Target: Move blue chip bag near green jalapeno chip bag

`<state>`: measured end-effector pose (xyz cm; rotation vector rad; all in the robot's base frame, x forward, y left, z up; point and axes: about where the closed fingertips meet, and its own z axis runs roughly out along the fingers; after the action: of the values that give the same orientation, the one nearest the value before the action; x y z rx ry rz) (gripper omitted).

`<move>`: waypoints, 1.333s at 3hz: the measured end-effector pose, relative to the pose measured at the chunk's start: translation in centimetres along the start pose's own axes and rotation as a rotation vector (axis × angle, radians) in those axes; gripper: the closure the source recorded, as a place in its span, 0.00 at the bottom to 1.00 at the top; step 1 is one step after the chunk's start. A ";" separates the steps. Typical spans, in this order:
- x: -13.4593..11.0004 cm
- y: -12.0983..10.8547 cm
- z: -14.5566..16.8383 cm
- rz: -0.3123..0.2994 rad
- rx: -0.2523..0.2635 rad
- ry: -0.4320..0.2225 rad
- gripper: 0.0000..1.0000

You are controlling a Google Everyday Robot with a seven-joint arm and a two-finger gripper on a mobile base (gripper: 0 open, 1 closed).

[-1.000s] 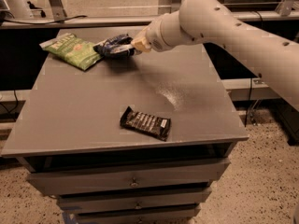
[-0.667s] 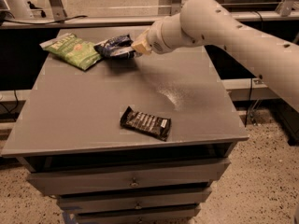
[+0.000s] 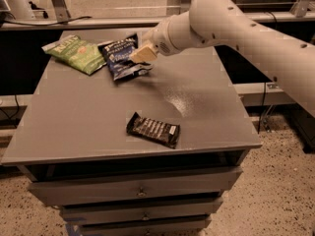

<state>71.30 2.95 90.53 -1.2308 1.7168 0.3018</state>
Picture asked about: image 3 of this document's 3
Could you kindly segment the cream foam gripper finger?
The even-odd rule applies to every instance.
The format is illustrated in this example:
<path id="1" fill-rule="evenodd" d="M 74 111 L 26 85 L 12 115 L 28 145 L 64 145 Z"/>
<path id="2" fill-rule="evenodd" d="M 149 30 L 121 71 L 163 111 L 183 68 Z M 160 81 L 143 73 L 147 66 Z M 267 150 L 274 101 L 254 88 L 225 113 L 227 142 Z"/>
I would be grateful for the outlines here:
<path id="1" fill-rule="evenodd" d="M 130 59 L 135 63 L 154 61 L 158 58 L 158 49 L 155 45 L 146 40 L 143 44 L 130 54 Z"/>

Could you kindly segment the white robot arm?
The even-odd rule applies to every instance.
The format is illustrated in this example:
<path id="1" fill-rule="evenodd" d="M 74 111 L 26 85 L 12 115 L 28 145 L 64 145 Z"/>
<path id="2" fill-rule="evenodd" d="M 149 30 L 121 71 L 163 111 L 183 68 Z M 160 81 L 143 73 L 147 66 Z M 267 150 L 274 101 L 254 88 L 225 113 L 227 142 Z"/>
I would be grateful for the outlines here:
<path id="1" fill-rule="evenodd" d="M 131 60 L 219 45 L 237 51 L 315 116 L 315 46 L 252 21 L 231 0 L 194 0 L 187 12 L 146 32 Z"/>

